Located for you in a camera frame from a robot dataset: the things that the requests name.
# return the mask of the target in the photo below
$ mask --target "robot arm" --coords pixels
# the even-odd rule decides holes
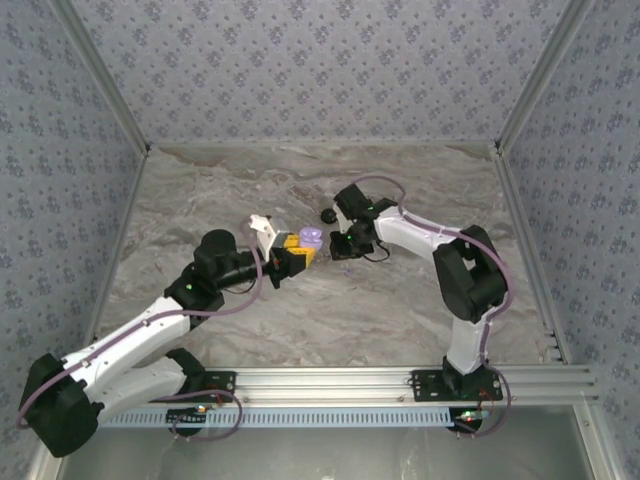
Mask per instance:
[[[297,247],[296,236],[289,234],[282,220],[252,215],[250,226],[257,232],[261,271],[275,288],[303,271],[313,258],[315,250]],[[55,457],[62,457],[118,413],[157,398],[202,390],[205,369],[184,349],[172,350],[147,367],[132,367],[197,328],[208,318],[197,313],[219,310],[224,305],[223,290],[255,280],[257,271],[254,253],[238,252],[230,232],[207,233],[194,261],[136,318],[61,360],[47,354],[34,362],[21,411],[40,393],[26,408],[27,424]],[[55,377],[58,381],[46,386]]]
[[[474,378],[483,369],[487,318],[504,301],[507,285],[498,266],[481,249],[443,232],[458,232],[495,253],[487,232],[475,225],[465,230],[439,225],[401,212],[386,198],[373,203],[355,184],[340,191],[334,201],[333,209],[321,216],[326,223],[338,222],[339,231],[331,232],[334,260],[359,258],[372,253],[374,243],[386,242],[434,262],[442,297],[455,316],[451,345],[443,360],[444,377],[460,397],[476,389]]]

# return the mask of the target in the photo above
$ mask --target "gray marble floor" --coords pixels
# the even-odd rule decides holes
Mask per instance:
[[[494,363],[540,363],[543,326],[504,208],[488,146],[245,146],[155,150],[147,162],[100,335],[162,294],[191,261],[204,233],[236,235],[251,213],[283,217],[292,230],[322,227],[327,242],[310,269],[269,282],[246,311],[211,319],[170,347],[188,348],[204,364],[439,364],[450,340],[432,263],[399,247],[390,260],[332,262],[331,227],[318,214],[354,178],[370,173],[402,182],[406,207],[451,226],[486,228],[514,272],[517,298],[495,321]],[[362,185],[372,197],[397,197],[393,186]],[[226,295],[234,306],[246,297]]]

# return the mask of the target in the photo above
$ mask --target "yellow object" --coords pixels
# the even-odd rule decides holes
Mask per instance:
[[[306,258],[305,258],[305,268],[309,268],[309,265],[311,265],[311,261],[313,260],[313,257],[316,256],[316,249],[315,248],[292,247],[292,248],[287,248],[287,251],[293,253],[294,255],[305,255],[306,256]]]
[[[300,245],[300,235],[290,233],[284,241],[284,248],[287,249],[297,247],[298,245]]]

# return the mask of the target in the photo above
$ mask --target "wall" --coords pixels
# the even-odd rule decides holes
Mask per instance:
[[[640,478],[640,6],[598,1],[508,154],[576,362]]]
[[[152,142],[493,139],[565,0],[75,0]]]
[[[44,0],[0,2],[0,478],[35,435],[13,422],[29,365],[76,349],[137,155]]]

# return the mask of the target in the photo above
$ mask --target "purple object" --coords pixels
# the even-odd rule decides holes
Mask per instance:
[[[315,227],[304,227],[300,230],[300,246],[305,248],[322,248],[322,230]]]

